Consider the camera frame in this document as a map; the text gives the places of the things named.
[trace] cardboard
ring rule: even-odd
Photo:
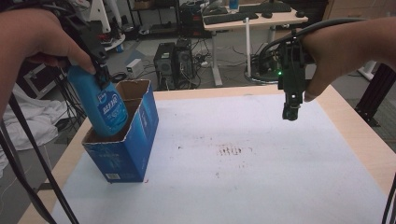
[[[152,87],[138,80],[122,81],[116,89],[128,110],[127,124],[110,137],[90,129],[82,145],[108,182],[142,182],[159,121]]]
[[[143,0],[143,1],[134,1],[134,10],[137,9],[148,9],[154,6],[154,0]]]

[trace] black equipment box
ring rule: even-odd
[[[184,3],[179,8],[180,35],[183,37],[210,38],[210,32],[204,28],[200,5],[203,1]]]
[[[191,78],[195,78],[190,39],[180,38],[177,40],[176,56],[179,79],[190,80]]]
[[[175,43],[173,42],[161,43],[155,53],[154,66],[160,91],[173,91],[177,88],[178,71],[175,53]]]

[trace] human hand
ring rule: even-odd
[[[21,35],[26,35],[22,44],[24,56],[28,61],[61,66],[56,56],[65,56],[87,72],[95,74],[89,55],[62,29],[58,19],[51,12],[29,8],[7,13],[8,20],[15,20],[11,22],[13,27],[10,28],[25,31]]]
[[[305,90],[304,100],[312,101],[338,77],[353,72],[373,60],[396,68],[396,34],[390,32],[396,20],[384,18],[331,26],[306,35],[305,49],[317,70]]]

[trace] white cloth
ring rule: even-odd
[[[68,117],[66,102],[32,99],[18,85],[15,85],[12,92],[19,102],[21,111],[38,146],[42,146],[58,136],[55,124],[60,119]],[[9,105],[6,108],[3,121],[17,150],[33,148]],[[3,169],[6,166],[7,159],[0,148],[0,178],[3,176]]]

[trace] blue plastic bottle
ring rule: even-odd
[[[229,8],[231,10],[237,10],[239,7],[239,1],[238,0],[230,0]]]
[[[111,136],[122,129],[128,113],[112,83],[100,90],[95,77],[79,66],[71,66],[67,77],[97,134]]]

